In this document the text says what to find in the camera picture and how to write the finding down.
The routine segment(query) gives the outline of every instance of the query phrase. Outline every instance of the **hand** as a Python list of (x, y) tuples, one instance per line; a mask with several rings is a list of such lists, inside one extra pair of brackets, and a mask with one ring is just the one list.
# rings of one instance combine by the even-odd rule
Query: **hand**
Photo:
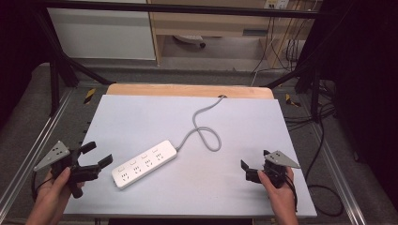
[[(287, 176), (293, 181), (293, 171), (290, 167), (286, 167)], [(275, 213), (276, 219), (280, 225), (299, 224), (296, 217), (295, 199), (292, 189), (283, 184), (281, 188), (276, 188), (272, 185), (269, 178), (262, 171), (258, 171), (258, 177), (264, 188), (266, 188), (269, 199), (271, 201), (272, 210)]]
[[(50, 180), (43, 184), (38, 190), (38, 197), (32, 212), (29, 215), (26, 224), (57, 224), (64, 214), (67, 207), (70, 190), (66, 186), (70, 176), (70, 168), (67, 167), (54, 180)], [(50, 172), (47, 173), (44, 180), (51, 179)]]

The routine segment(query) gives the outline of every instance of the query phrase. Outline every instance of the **white panel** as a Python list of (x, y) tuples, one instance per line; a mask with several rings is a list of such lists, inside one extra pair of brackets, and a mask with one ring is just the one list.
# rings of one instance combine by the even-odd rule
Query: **white panel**
[[(222, 148), (207, 150), (197, 133), (177, 157), (120, 190), (112, 169), (154, 145), (169, 140), (179, 146), (193, 128), (191, 117), (212, 105), (214, 97), (103, 96), (84, 142), (97, 148), (81, 156), (90, 165), (112, 154), (114, 162), (99, 179), (86, 182), (81, 199), (71, 199), (66, 214), (109, 217), (263, 217), (273, 215), (262, 185), (245, 180), (243, 159), (261, 169), (263, 150), (280, 150), (298, 161), (277, 100), (225, 98), (197, 116), (198, 126), (218, 132)], [(212, 147), (215, 137), (204, 132)], [(316, 212), (301, 170), (294, 170), (298, 216)]]
[[(107, 2), (144, 4), (145, 0)], [(147, 12), (63, 8), (49, 8), (49, 12), (70, 57), (155, 60)]]

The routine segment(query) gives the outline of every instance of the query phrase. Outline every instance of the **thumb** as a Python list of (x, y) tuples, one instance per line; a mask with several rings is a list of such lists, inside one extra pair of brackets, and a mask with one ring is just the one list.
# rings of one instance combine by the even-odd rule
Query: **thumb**
[(55, 195), (59, 195), (61, 193), (62, 188), (68, 182), (70, 176), (70, 168), (67, 167), (59, 176), (55, 179), (53, 183), (53, 187), (51, 188), (51, 192)]
[(260, 178), (261, 184), (263, 184), (264, 188), (266, 188), (268, 193), (275, 190), (275, 187), (272, 185), (268, 176), (264, 172), (257, 171), (257, 173), (258, 173), (258, 178)]

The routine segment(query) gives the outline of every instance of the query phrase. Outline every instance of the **gray carpet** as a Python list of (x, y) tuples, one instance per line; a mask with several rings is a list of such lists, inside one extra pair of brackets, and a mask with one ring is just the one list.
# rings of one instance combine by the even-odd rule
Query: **gray carpet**
[[(250, 85), (253, 77), (243, 72), (194, 72), (159, 69), (94, 69), (98, 74), (120, 83), (190, 83), (216, 85)], [(274, 73), (259, 74), (254, 85), (265, 84), (280, 75)], [(70, 103), (61, 117), (54, 133), (44, 149), (48, 149), (58, 140), (62, 140), (70, 148), (76, 148), (84, 139), (84, 130), (100, 102), (100, 96), (106, 92), (106, 86), (97, 85), (96, 94), (90, 104), (84, 105), (84, 98), (92, 83), (85, 76), (80, 76), (85, 85), (76, 88)], [(44, 127), (50, 112), (49, 73), (45, 67), (38, 68), (29, 84), (23, 99), (14, 110), (6, 126), (0, 131), (0, 160), (6, 163), (0, 165), (0, 193), (6, 191), (14, 174), (18, 171), (24, 157), (33, 145), (36, 137)], [(303, 107), (285, 104), (285, 94), (297, 96), (292, 88), (295, 80), (287, 82), (274, 90), (275, 97), (280, 101), (284, 116), (306, 116)], [(352, 156), (344, 131), (338, 118), (325, 120), (325, 133), (330, 148), (337, 158), (344, 175), (351, 186), (360, 209), (368, 224), (398, 224), (398, 215), (392, 207), (382, 188), (376, 182), (369, 167), (357, 163)], [(306, 171), (319, 145), (311, 126), (302, 127), (290, 132), (292, 142), (298, 154), (298, 160)], [(322, 155), (314, 164), (308, 180), (309, 184), (324, 185), (335, 189), (329, 170)], [(328, 212), (337, 212), (339, 202), (328, 191), (314, 189), (314, 203)], [(8, 212), (8, 218), (26, 218), (33, 205), (30, 196), (30, 180), (18, 195)], [(93, 221), (91, 217), (70, 217), (68, 220)], [(350, 220), (344, 213), (338, 217), (328, 217), (318, 213), (318, 217), (303, 219), (302, 224), (349, 224)]]

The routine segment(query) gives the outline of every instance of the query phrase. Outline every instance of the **gray cable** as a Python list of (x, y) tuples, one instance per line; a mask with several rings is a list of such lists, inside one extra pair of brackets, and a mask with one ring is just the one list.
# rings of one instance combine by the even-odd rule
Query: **gray cable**
[[(205, 146), (206, 146), (206, 148), (207, 148), (208, 150), (210, 150), (210, 151), (212, 151), (212, 152), (217, 152), (217, 151), (219, 151), (219, 150), (222, 148), (222, 140), (221, 140), (220, 136), (217, 134), (217, 132), (214, 131), (214, 129), (212, 129), (212, 128), (210, 128), (210, 127), (198, 127), (198, 126), (196, 125), (196, 115), (198, 115), (199, 113), (203, 113), (203, 112), (205, 112), (205, 111), (208, 111), (208, 110), (210, 110), (211, 108), (215, 107), (215, 106), (218, 105), (218, 104), (220, 103), (220, 101), (222, 101), (222, 99), (225, 98), (225, 97), (226, 97), (226, 96), (224, 96), (224, 95), (220, 96), (220, 99), (219, 99), (216, 103), (214, 103), (214, 104), (212, 104), (212, 105), (210, 105), (210, 106), (207, 106), (207, 107), (205, 107), (205, 108), (203, 108), (203, 109), (201, 109), (201, 110), (198, 110), (198, 111), (196, 111), (196, 112), (193, 114), (193, 116), (192, 116), (192, 121), (193, 121), (193, 125), (195, 126), (195, 128), (192, 129), (190, 132), (188, 132), (187, 135), (185, 135), (185, 138), (184, 138), (184, 140), (182, 141), (182, 143), (179, 145), (179, 147), (176, 148), (177, 151), (179, 151), (179, 150), (182, 148), (182, 146), (184, 145), (184, 143), (187, 141), (187, 139), (188, 139), (194, 132), (198, 132), (198, 133), (199, 133), (199, 135), (200, 135), (200, 137), (201, 137), (201, 139), (202, 139), (202, 142), (205, 144)], [(201, 130), (207, 131), (207, 132), (210, 132), (210, 133), (214, 134), (214, 136), (216, 136), (216, 138), (217, 138), (217, 142), (219, 143), (219, 146), (218, 146), (217, 148), (212, 148), (212, 147), (210, 147), (210, 145), (208, 145), (208, 143), (207, 143), (205, 137), (203, 136)]]

